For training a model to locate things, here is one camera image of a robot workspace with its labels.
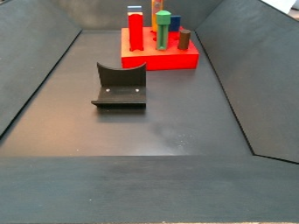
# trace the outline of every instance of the black holder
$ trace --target black holder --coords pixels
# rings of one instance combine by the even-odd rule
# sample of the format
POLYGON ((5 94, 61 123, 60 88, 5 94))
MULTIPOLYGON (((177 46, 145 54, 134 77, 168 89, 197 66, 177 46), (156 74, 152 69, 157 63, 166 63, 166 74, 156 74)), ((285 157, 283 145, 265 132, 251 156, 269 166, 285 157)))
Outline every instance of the black holder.
POLYGON ((145 63, 120 69, 97 63, 97 74, 101 88, 92 104, 100 108, 145 107, 145 63))

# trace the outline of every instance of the gray floor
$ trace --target gray floor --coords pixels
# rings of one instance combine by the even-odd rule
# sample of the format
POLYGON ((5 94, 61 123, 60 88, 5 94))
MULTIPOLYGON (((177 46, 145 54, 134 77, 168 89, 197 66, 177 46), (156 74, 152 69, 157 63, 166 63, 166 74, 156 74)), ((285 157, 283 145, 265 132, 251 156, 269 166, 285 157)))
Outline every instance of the gray floor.
POLYGON ((299 166, 251 155, 198 42, 196 70, 148 73, 144 113, 89 103, 118 40, 82 32, 1 139, 0 223, 297 222, 299 166))
POLYGON ((0 156, 249 155, 202 54, 196 70, 146 73, 145 111, 97 110, 89 103, 98 96, 96 63, 120 67, 118 49, 118 31, 82 32, 2 139, 0 156))

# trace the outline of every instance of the dark gray surface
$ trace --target dark gray surface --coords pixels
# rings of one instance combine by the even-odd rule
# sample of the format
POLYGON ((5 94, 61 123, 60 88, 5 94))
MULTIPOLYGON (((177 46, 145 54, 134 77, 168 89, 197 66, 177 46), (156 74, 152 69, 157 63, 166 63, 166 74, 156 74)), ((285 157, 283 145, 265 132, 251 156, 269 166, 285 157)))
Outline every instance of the dark gray surface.
POLYGON ((257 0, 225 0, 196 32, 253 152, 297 163, 297 22, 257 0))
POLYGON ((0 136, 78 33, 49 1, 1 4, 0 136))
MULTIPOLYGON (((150 25, 150 0, 52 0, 84 30, 120 30, 126 27, 126 6, 141 5, 144 25, 150 25)), ((164 1, 164 9, 181 15, 181 25, 193 30, 221 0, 164 1)))
POLYGON ((118 49, 120 31, 78 35, 0 156, 251 155, 204 53, 196 70, 146 72, 145 111, 97 110, 97 62, 120 67, 118 49))
POLYGON ((249 156, 5 157, 0 223, 297 222, 297 173, 249 156))

